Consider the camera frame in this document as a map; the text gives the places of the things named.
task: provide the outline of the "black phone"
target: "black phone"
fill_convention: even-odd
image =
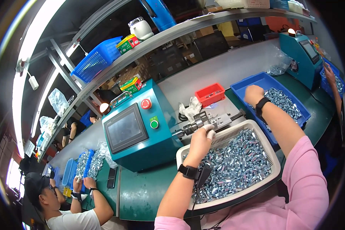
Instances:
[[[115,176],[116,176],[116,168],[110,168],[110,171],[108,172],[108,179],[107,179],[107,188],[115,188]]]

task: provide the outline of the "white cloth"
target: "white cloth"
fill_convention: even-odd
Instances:
[[[71,211],[60,211],[61,216],[50,218],[47,226],[50,230],[126,230],[126,225],[118,218],[112,218],[100,226],[94,210],[73,214]]]
[[[188,108],[184,108],[184,104],[179,102],[179,113],[188,118],[189,123],[194,123],[194,115],[197,115],[200,112],[202,103],[200,103],[197,97],[191,97]]]

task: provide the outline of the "pink sleeve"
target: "pink sleeve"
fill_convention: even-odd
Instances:
[[[329,195],[317,151],[307,136],[291,150],[282,180],[289,192],[287,225],[303,223],[314,229],[327,210]]]
[[[155,230],[190,230],[189,225],[182,219],[169,216],[158,216],[154,220]]]

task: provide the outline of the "blue thermos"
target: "blue thermos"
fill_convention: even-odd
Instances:
[[[166,7],[162,0],[139,0],[152,21],[157,26],[157,29],[161,32],[174,25],[176,22],[172,17],[169,9]]]

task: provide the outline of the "pink shirt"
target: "pink shirt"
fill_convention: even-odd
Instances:
[[[325,214],[329,195],[317,151],[307,136],[302,137],[286,159],[282,180],[288,188],[289,203],[275,196],[230,216],[219,226],[229,229],[314,229]],[[159,216],[155,230],[189,230],[184,220]]]

